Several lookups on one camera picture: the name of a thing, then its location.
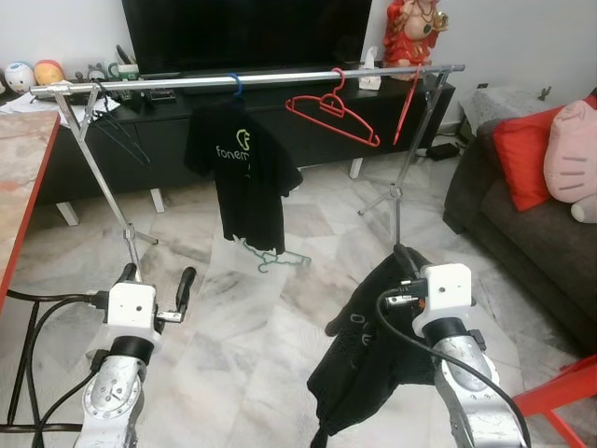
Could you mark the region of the black shirt green circle logo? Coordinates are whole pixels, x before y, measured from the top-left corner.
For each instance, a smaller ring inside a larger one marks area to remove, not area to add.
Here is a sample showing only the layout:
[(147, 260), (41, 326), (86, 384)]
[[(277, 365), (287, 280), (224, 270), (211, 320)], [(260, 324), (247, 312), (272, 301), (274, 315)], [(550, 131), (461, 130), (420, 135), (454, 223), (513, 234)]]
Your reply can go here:
[(325, 334), (334, 340), (307, 381), (316, 399), (317, 418), (310, 448), (326, 448), (329, 436), (366, 421), (398, 385), (434, 383), (431, 356), (401, 340), (377, 319), (377, 299), (401, 282), (399, 265), (391, 253), (367, 274), (326, 325)]

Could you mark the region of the red plastic clothes hanger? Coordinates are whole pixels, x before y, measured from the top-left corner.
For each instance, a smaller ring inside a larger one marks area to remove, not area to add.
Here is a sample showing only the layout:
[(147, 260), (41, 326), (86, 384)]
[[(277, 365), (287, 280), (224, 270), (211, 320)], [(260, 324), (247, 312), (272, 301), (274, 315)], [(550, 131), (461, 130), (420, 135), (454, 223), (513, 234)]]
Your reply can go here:
[[(331, 91), (323, 95), (295, 95), (295, 97), (286, 99), (286, 110), (291, 112), (291, 114), (301, 117), (302, 119), (306, 119), (307, 122), (320, 125), (321, 128), (325, 128), (328, 131), (350, 138), (351, 141), (358, 142), (358, 144), (362, 144), (367, 147), (378, 147), (381, 144), (381, 138), (374, 131), (374, 128), (372, 128), (371, 125), (367, 123), (367, 121), (363, 119), (361, 115), (347, 107), (344, 99), (340, 97), (340, 90), (344, 89), (347, 81), (344, 71), (342, 71), (340, 68), (334, 68), (333, 72), (340, 74), (340, 84), (338, 84), (336, 87), (333, 87)], [(299, 110), (299, 104), (307, 104), (310, 102), (316, 103), (317, 111), (323, 111), (324, 114), (334, 117), (334, 119), (345, 119), (345, 117), (354, 119), (355, 122), (363, 125), (364, 131), (367, 132), (367, 135), (359, 136), (354, 135), (354, 133), (347, 133), (341, 128), (338, 128), (337, 125), (329, 124), (323, 120), (320, 120), (320, 117), (306, 114), (306, 112)]]
[(418, 90), (419, 84), (421, 84), (422, 80), (422, 71), (423, 65), (415, 65), (415, 71), (410, 73), (410, 85), (409, 89), (407, 90), (405, 102), (402, 103), (401, 111), (399, 114), (399, 119), (397, 120), (396, 128), (394, 129), (394, 137), (392, 140), (392, 145), (397, 147), (399, 144), (399, 138), (401, 135), (402, 128), (404, 128), (404, 123), (406, 120), (406, 116), (410, 110), (410, 104), (413, 102), (414, 94)]

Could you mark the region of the green clothes hanger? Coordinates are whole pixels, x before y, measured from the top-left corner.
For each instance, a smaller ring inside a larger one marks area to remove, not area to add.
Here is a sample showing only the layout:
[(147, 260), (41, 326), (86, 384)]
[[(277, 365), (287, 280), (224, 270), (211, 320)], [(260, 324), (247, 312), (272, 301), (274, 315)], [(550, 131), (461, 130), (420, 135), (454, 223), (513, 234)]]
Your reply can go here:
[(236, 239), (236, 242), (242, 245), (244, 250), (250, 253), (250, 255), (257, 258), (258, 273), (269, 273), (271, 266), (302, 266), (310, 265), (312, 263), (311, 257), (303, 256), (301, 253), (289, 251), (283, 253), (260, 251), (248, 244), (247, 240)]

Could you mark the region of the black T-shirt small chest print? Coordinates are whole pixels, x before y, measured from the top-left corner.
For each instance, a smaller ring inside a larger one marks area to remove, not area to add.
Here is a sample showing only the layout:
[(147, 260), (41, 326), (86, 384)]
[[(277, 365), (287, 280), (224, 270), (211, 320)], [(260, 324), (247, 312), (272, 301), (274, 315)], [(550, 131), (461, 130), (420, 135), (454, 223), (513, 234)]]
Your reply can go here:
[(242, 239), (257, 251), (285, 252), (282, 198), (303, 176), (277, 137), (244, 110), (243, 101), (192, 111), (184, 163), (193, 174), (214, 180), (223, 238)]

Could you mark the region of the dark grey sofa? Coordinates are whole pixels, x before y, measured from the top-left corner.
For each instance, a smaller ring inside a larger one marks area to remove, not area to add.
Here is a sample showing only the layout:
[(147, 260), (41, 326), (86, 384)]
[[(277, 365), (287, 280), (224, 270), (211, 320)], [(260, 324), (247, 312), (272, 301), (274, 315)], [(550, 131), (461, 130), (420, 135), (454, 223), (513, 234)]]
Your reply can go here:
[(451, 179), (443, 220), (472, 236), (562, 326), (586, 355), (597, 351), (597, 227), (549, 198), (517, 212), (489, 137), (466, 145)]

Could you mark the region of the pink cat face pillow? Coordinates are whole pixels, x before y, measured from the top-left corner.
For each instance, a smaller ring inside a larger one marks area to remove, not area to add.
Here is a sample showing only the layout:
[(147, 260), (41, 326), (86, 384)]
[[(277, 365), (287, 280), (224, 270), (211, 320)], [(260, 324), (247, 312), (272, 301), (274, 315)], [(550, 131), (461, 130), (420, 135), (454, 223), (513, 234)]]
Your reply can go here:
[(550, 196), (571, 205), (576, 221), (597, 221), (597, 112), (585, 101), (551, 121), (543, 176)]

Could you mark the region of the red plastic stool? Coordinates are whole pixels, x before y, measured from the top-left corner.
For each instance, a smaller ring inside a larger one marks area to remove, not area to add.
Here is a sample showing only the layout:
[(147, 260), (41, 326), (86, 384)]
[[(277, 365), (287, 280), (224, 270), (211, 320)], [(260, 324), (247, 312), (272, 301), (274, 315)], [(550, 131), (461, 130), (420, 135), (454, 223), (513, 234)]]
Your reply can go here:
[(555, 413), (558, 407), (597, 396), (597, 355), (580, 359), (562, 368), (554, 379), (513, 398), (525, 417), (543, 415), (570, 448), (588, 445)]

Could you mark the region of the grey cloth covered side table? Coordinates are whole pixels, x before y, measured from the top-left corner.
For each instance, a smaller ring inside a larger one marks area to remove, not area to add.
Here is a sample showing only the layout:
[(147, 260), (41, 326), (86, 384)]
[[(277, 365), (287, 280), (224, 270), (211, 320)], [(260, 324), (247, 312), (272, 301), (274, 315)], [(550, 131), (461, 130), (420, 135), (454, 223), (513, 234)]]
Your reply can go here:
[(542, 92), (525, 87), (478, 87), (470, 97), (461, 101), (465, 119), (474, 136), (483, 123), (494, 119), (524, 117), (551, 108)]

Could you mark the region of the white papers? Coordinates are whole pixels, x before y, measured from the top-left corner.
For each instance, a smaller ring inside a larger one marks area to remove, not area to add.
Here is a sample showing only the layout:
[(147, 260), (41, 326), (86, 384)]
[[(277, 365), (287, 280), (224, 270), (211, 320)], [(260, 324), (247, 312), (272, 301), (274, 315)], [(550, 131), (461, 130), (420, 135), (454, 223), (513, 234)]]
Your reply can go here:
[(21, 97), (14, 98), (0, 105), (0, 114), (29, 114), (29, 112), (39, 111), (59, 111), (60, 107), (55, 102), (39, 101), (35, 96), (26, 92)]

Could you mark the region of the green white mug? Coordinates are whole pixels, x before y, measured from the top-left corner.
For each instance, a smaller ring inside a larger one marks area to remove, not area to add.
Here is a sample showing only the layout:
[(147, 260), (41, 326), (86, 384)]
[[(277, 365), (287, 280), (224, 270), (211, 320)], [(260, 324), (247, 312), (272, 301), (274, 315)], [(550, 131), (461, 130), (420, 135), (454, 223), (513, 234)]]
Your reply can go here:
[(112, 81), (131, 81), (140, 77), (135, 63), (111, 63), (107, 66), (108, 78)]

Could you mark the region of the orange round plush toy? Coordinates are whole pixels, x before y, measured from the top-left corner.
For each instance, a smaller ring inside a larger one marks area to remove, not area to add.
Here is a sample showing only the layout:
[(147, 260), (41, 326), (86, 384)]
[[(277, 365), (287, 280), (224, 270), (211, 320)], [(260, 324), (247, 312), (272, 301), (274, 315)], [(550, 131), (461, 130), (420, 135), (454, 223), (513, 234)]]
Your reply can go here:
[(38, 86), (65, 81), (62, 65), (54, 60), (41, 60), (34, 65), (35, 84)]

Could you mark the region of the silver metal clothes rack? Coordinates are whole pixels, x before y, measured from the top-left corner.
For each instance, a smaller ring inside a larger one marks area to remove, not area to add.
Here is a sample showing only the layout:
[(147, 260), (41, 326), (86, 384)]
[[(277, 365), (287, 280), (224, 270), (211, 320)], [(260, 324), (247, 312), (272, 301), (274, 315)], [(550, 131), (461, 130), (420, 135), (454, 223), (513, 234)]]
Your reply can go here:
[[(89, 145), (86, 144), (86, 133), (90, 127), (90, 119), (92, 119), (93, 108), (97, 102), (98, 94), (102, 90), (110, 92), (125, 92), (125, 91), (153, 91), (163, 89), (180, 89), (180, 87), (216, 87), (216, 86), (236, 86), (243, 87), (247, 85), (272, 85), (272, 84), (299, 84), (299, 82), (314, 82), (314, 81), (331, 81), (335, 78), (344, 84), (349, 78), (360, 77), (382, 77), (382, 76), (397, 76), (397, 74), (414, 74), (416, 77), (421, 77), (423, 74), (429, 76), (436, 76), (436, 84), (434, 94), (432, 94), (429, 102), (429, 110), (434, 110), (437, 106), (439, 91), (442, 90), (445, 80), (452, 73), (464, 72), (466, 67), (464, 64), (448, 64), (448, 65), (415, 65), (415, 67), (392, 67), (392, 68), (362, 68), (354, 71), (341, 71), (336, 68), (333, 71), (320, 72), (306, 72), (306, 73), (286, 73), (286, 74), (248, 74), (248, 76), (240, 77), (235, 74), (225, 74), (220, 77), (184, 77), (184, 78), (158, 78), (158, 80), (133, 80), (133, 81), (116, 81), (103, 82), (92, 81), (89, 84), (68, 84), (68, 82), (59, 82), (59, 84), (50, 84), (44, 86), (34, 86), (30, 93), (35, 98), (52, 98), (59, 106), (61, 112), (65, 115), (65, 123), (71, 128), (74, 140), (78, 145), (78, 149), (84, 154), (85, 161), (89, 164), (92, 175), (101, 193), (104, 195), (107, 204), (110, 205), (112, 213), (114, 213), (117, 221), (122, 223), (124, 230), (122, 233), (125, 247), (129, 253), (129, 259), (135, 268), (138, 270), (140, 266), (140, 256), (138, 256), (136, 242), (137, 239), (145, 240), (146, 243), (156, 245), (159, 242), (155, 236), (142, 233), (135, 228), (135, 225), (124, 217), (122, 209), (116, 201), (114, 193), (108, 187), (105, 176), (101, 171), (101, 167), (95, 162), (92, 152), (90, 152)], [(76, 112), (73, 108), (65, 102), (65, 97), (69, 94), (87, 94), (87, 101), (85, 103), (85, 122), (80, 122), (77, 119)]]

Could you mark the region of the white round plush toy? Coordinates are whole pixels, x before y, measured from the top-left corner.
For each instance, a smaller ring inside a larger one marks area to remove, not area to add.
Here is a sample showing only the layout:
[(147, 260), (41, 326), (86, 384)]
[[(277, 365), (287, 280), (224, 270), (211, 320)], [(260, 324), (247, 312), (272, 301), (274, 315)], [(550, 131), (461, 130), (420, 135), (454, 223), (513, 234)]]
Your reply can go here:
[(9, 63), (4, 69), (4, 78), (13, 92), (25, 94), (35, 85), (35, 71), (27, 63)]

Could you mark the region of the red seated figurine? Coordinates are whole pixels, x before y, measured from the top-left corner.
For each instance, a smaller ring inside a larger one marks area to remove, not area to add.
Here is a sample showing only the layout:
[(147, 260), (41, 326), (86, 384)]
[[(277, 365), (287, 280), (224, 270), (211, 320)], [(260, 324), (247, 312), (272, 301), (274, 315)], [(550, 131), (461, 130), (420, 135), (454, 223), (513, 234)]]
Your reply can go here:
[(387, 8), (383, 45), (384, 67), (429, 65), (440, 34), (448, 29), (448, 16), (439, 0), (394, 0)]

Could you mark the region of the black television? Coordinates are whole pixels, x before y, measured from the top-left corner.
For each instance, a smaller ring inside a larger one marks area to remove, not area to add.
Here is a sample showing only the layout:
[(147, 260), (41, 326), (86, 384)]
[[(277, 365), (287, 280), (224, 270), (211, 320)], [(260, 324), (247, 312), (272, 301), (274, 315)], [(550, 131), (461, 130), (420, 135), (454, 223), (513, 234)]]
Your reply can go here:
[(358, 63), (372, 0), (122, 0), (146, 76)]

